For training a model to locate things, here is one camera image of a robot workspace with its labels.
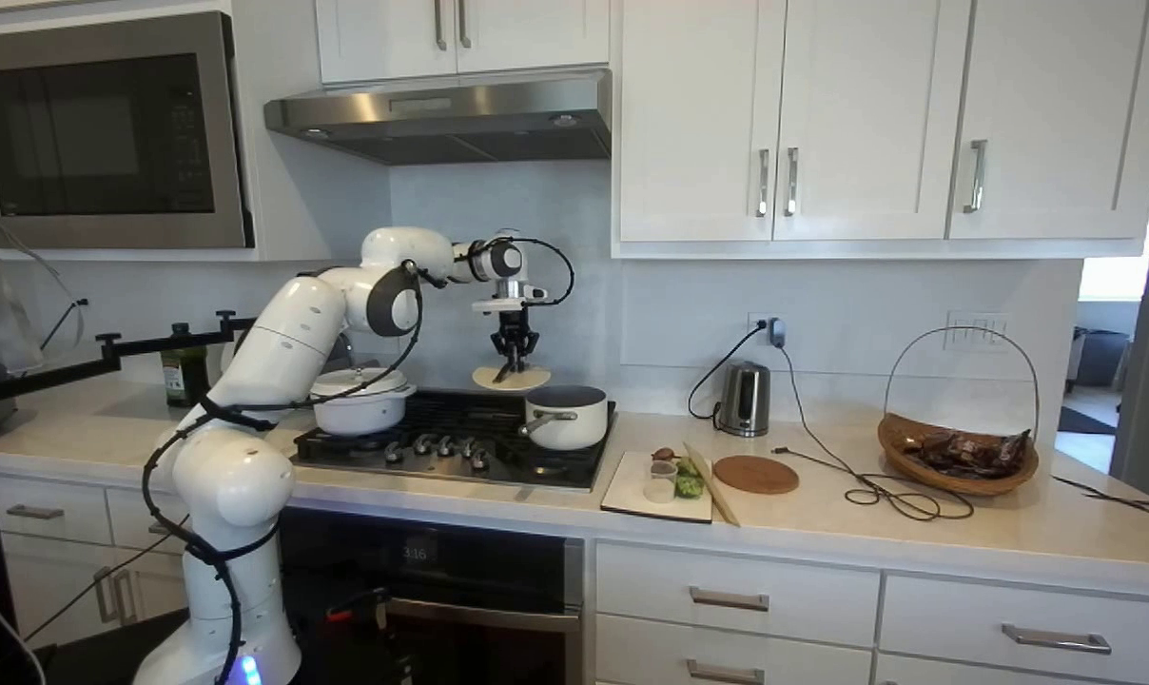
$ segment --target oven door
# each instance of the oven door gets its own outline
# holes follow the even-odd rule
[[[574,542],[287,510],[282,577],[308,685],[582,682]]]
[[[0,34],[5,246],[246,246],[223,15]]]

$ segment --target white pot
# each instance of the white pot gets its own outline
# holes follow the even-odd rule
[[[608,434],[608,396],[586,383],[536,387],[525,396],[525,434],[555,453],[589,448]]]
[[[381,434],[390,429],[403,415],[405,415],[405,401],[416,396],[416,383],[405,383],[403,372],[389,372],[381,381],[381,370],[333,370],[323,372],[313,383],[313,396],[320,401],[313,408],[313,419],[320,429],[326,434]]]

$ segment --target range hood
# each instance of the range hood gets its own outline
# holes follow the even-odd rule
[[[266,104],[274,132],[381,165],[608,160],[608,74],[384,79]]]

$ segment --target oven handle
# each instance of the oven handle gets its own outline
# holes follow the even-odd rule
[[[389,597],[384,608],[389,615],[409,615],[409,619],[555,630],[555,637],[577,630],[577,614],[513,614],[513,608],[450,606],[450,601],[418,601],[418,597]]]

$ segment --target oven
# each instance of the oven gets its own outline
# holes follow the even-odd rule
[[[564,538],[282,514],[299,685],[582,682],[582,544]]]

